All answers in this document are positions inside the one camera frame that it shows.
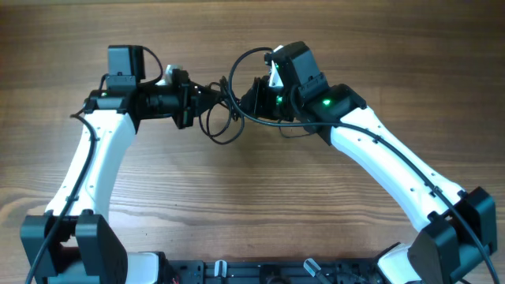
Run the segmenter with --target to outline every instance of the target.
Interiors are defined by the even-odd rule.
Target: white arm segment
[[[118,114],[116,110],[95,110],[84,118],[95,128],[99,140],[96,142],[95,154],[86,177],[77,193],[78,200],[73,202],[67,215],[77,216],[84,209],[91,209],[95,214],[101,214],[108,220],[112,188],[126,149],[135,137],[135,127],[128,114]],[[89,139],[89,131],[83,126],[80,143],[65,180],[46,207],[46,211],[52,210],[53,215],[60,215],[66,197],[76,183],[88,156]]]
[[[433,184],[441,188],[451,203],[455,204],[460,200],[458,192],[463,190],[461,186],[447,180],[419,159],[380,123],[370,107],[353,110],[341,121],[381,135],[416,165]],[[372,137],[356,130],[338,127],[331,130],[331,143],[359,163],[393,196],[417,231],[430,223],[428,214],[433,211],[443,214],[447,210],[440,198],[430,195],[431,189],[425,186],[410,167],[383,144],[374,143]]]
[[[421,277],[410,265],[407,252],[410,246],[400,244],[391,251],[381,256],[378,265],[384,276],[392,284],[405,284],[411,281],[420,281]]]

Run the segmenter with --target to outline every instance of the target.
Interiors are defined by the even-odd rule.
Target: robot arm
[[[220,92],[212,91],[191,82],[187,72],[170,65],[164,83],[142,84],[140,79],[144,79],[144,59],[139,48],[109,48],[111,75],[107,77],[107,90],[92,91],[85,103],[85,119],[93,126],[98,141],[77,198],[66,214],[68,218],[63,230],[65,236],[57,239],[65,241],[70,234],[75,234],[82,261],[71,270],[65,271],[65,268],[58,266],[55,258],[67,255],[63,254],[58,244],[54,244],[48,249],[47,254],[50,256],[40,265],[42,268],[36,276],[37,282],[47,278],[65,282],[68,280],[65,273],[82,275],[84,269],[86,275],[98,275],[102,282],[124,280],[140,283],[140,279],[145,277],[147,282],[164,278],[173,283],[174,278],[167,275],[174,272],[164,257],[153,253],[125,253],[107,225],[110,195],[122,157],[132,143],[141,120],[172,117],[179,129],[192,126],[194,117],[224,100],[223,86]],[[375,136],[339,125],[354,125],[366,129],[396,148],[428,177],[430,182],[441,188],[448,202],[478,234],[487,254],[496,251],[494,201],[483,189],[477,188],[467,194],[459,185],[435,172],[396,139],[352,89],[344,84],[330,88],[324,74],[318,70],[312,52],[302,42],[278,47],[265,55],[265,62],[271,66],[271,75],[256,78],[241,100],[237,99],[235,103],[227,102],[230,117],[235,111],[234,115],[241,115],[241,119],[244,119],[244,115],[248,118],[284,121],[293,121],[296,118],[304,123],[305,130],[319,134],[329,145],[354,159],[387,190],[420,234],[412,245],[396,246],[380,256],[376,265],[386,282],[403,284],[423,280],[427,283],[452,284],[476,267],[483,260],[483,256],[467,237],[464,229],[454,219],[448,220],[451,213],[447,204],[425,184],[419,173],[400,159],[398,154],[379,143]],[[224,88],[224,91],[233,94],[231,90]],[[234,109],[237,102],[240,102],[240,106]],[[61,214],[67,196],[84,165],[89,144],[90,133],[84,127],[69,172],[62,187],[47,206],[46,214],[28,216],[21,227],[21,240],[31,263],[35,258],[34,251],[40,248],[40,242],[46,234],[34,232],[50,227],[52,218]],[[105,245],[101,243],[104,240],[108,240],[106,245],[111,247],[109,250],[116,250],[114,253],[101,249]],[[138,271],[138,267],[146,269],[146,263],[157,261],[159,266],[149,273]],[[92,263],[102,263],[105,268],[98,269]]]

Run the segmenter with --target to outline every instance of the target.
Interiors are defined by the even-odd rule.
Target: black plastic housing
[[[289,92],[293,87],[298,89],[297,103],[301,106],[330,88],[304,42],[288,44],[272,53],[271,58],[286,91]]]
[[[366,101],[346,84],[333,86],[303,107],[297,119],[302,122],[339,122],[357,108],[365,109]],[[331,145],[331,126],[305,127],[308,133],[318,133]]]
[[[133,76],[136,82],[145,79],[142,46],[116,45],[108,48],[110,76]]]
[[[469,223],[488,254],[496,252],[496,206],[493,198],[478,187],[454,207]],[[410,264],[427,283],[456,283],[481,263],[483,257],[449,211],[444,215],[433,212],[429,217],[432,222],[419,233],[409,249]]]
[[[57,216],[26,216],[21,226],[21,242],[33,264]],[[78,247],[66,248],[61,242],[75,235]],[[128,271],[125,248],[105,218],[83,211],[78,217],[62,221],[54,242],[40,261],[35,273],[37,283],[124,283]]]
[[[294,114],[289,108],[286,90],[269,88],[269,78],[254,79],[252,87],[241,98],[240,108],[255,118],[293,121]]]

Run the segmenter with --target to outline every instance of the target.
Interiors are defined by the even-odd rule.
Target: black bracket
[[[275,63],[284,88],[289,91],[292,87],[298,86],[301,105],[330,88],[326,77],[317,67],[311,50],[303,42],[286,45],[272,53],[271,59]]]
[[[172,116],[178,129],[193,126],[196,109],[198,107],[198,98],[195,88],[192,88],[188,72],[180,69],[172,70],[172,82],[175,88],[178,88],[179,102],[181,109]]]
[[[468,222],[484,249],[491,255],[497,250],[495,201],[481,187],[456,203],[454,208]],[[477,246],[458,220],[448,211],[435,212],[432,222],[417,236],[408,257],[421,279],[433,284],[452,284],[483,261]]]
[[[340,122],[340,118],[349,112],[366,107],[366,101],[352,88],[346,84],[339,84],[307,103],[297,119],[302,122]],[[311,126],[304,129],[308,133],[318,133],[328,145],[331,145],[331,126]]]
[[[93,90],[86,99],[84,112],[116,110],[129,114],[135,131],[140,118],[137,115],[137,97],[140,80],[145,79],[144,54],[141,46],[109,46],[109,73],[105,76],[106,90]]]
[[[21,242],[30,265],[33,264],[57,216],[27,216],[21,226]],[[77,248],[66,248],[75,236]],[[125,248],[105,218],[85,212],[78,217],[65,217],[56,238],[49,245],[36,270],[37,283],[71,282],[124,283],[128,271]]]

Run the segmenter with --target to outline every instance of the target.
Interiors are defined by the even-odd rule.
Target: wooden table
[[[424,161],[468,190],[486,188],[505,241],[503,4],[4,6],[0,27],[0,282],[28,271],[20,224],[44,211],[65,177],[81,130],[68,115],[107,71],[109,44],[150,47],[206,84],[246,50],[303,40],[328,81],[351,86]],[[235,91],[266,72],[262,55],[248,58]],[[225,117],[216,113],[212,127]],[[395,201],[319,137],[285,140],[250,121],[227,146],[198,127],[143,121],[118,174],[110,224],[127,250],[161,250],[171,260],[374,256],[417,235]],[[492,259],[505,281],[505,256]],[[484,264],[467,279],[491,281]]]

